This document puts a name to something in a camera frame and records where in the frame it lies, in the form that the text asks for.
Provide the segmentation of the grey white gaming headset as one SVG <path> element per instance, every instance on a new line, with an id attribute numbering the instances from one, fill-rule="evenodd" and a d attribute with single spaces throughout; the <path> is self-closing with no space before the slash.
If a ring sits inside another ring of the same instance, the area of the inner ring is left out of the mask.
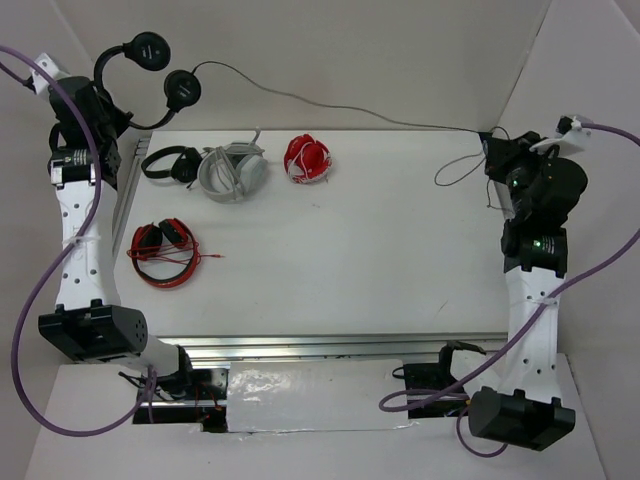
<path id="1" fill-rule="evenodd" d="M 250 141 L 233 141 L 224 146 L 206 147 L 196 172 L 203 193 L 217 203 L 230 203 L 251 196 L 266 178 L 268 162 L 258 144 L 257 127 Z"/>

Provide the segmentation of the black headphones at back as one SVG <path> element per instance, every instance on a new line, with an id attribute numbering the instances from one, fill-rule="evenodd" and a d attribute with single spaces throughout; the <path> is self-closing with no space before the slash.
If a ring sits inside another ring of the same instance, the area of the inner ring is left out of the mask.
<path id="1" fill-rule="evenodd" d="M 142 161 L 141 169 L 148 179 L 171 179 L 188 185 L 196 180 L 201 162 L 202 154 L 196 148 L 175 145 L 148 155 Z"/>

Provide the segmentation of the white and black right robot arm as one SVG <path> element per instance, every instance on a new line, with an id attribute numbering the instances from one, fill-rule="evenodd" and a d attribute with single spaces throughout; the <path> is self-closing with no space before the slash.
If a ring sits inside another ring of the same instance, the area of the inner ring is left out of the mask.
<path id="1" fill-rule="evenodd" d="M 438 385 L 469 397 L 468 425 L 478 438 L 543 451 L 573 431 L 556 373 L 559 296 L 568 269 L 564 227 L 588 178 L 561 157 L 558 142 L 529 131 L 483 141 L 484 172 L 506 187 L 511 213 L 501 251 L 509 298 L 507 352 L 500 372 L 470 379 L 468 364 L 450 357 L 435 368 Z"/>

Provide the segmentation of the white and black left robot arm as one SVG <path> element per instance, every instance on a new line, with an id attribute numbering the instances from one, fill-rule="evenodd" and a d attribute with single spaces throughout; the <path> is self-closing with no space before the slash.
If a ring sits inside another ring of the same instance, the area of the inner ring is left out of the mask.
<path id="1" fill-rule="evenodd" d="M 186 351 L 148 331 L 142 312 L 124 307 L 114 278 L 113 217 L 126 116 L 83 76 L 49 90 L 57 122 L 48 170 L 62 216 L 64 258 L 53 312 L 38 320 L 42 337 L 81 363 L 114 363 L 145 371 L 174 399 L 189 396 L 196 373 Z"/>

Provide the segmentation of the white foil cover panel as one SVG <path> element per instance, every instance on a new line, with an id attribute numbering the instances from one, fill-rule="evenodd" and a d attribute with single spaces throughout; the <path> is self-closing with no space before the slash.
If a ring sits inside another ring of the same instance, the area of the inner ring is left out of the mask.
<path id="1" fill-rule="evenodd" d="M 379 401 L 404 384 L 398 360 L 237 362 L 231 365 L 226 420 L 232 433 L 386 431 L 409 425 Z"/>

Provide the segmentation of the red white wrapped headphones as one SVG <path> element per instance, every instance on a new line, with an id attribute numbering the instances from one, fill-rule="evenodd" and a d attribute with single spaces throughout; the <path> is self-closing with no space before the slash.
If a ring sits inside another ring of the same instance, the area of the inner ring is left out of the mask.
<path id="1" fill-rule="evenodd" d="M 283 166 L 293 183 L 313 184 L 327 178 L 333 166 L 333 158 L 324 143 L 310 134 L 303 134 L 289 142 Z"/>

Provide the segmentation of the black Panasonic wired headphones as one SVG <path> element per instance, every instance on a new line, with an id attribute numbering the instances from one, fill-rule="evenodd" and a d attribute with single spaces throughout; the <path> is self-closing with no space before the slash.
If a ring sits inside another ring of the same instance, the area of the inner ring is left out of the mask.
<path id="1" fill-rule="evenodd" d="M 146 31 L 137 34 L 129 42 L 113 46 L 103 51 L 94 64 L 93 82 L 99 95 L 111 101 L 114 105 L 113 97 L 108 92 L 104 83 L 104 70 L 107 64 L 117 56 L 127 58 L 144 70 L 161 71 L 170 63 L 171 49 L 161 35 Z M 133 121 L 132 116 L 129 121 L 129 128 L 138 131 L 153 131 L 159 129 L 168 125 L 182 110 L 195 105 L 202 95 L 202 86 L 196 76 L 196 72 L 198 68 L 203 65 L 203 63 L 199 63 L 190 70 L 178 69 L 170 72 L 165 77 L 163 86 L 166 98 L 165 114 L 161 119 L 151 125 L 138 124 Z M 204 156 L 204 149 L 205 148 L 201 150 L 197 149 L 202 154 L 202 157 Z M 190 188 L 195 183 L 197 183 L 197 180 L 185 186 Z"/>

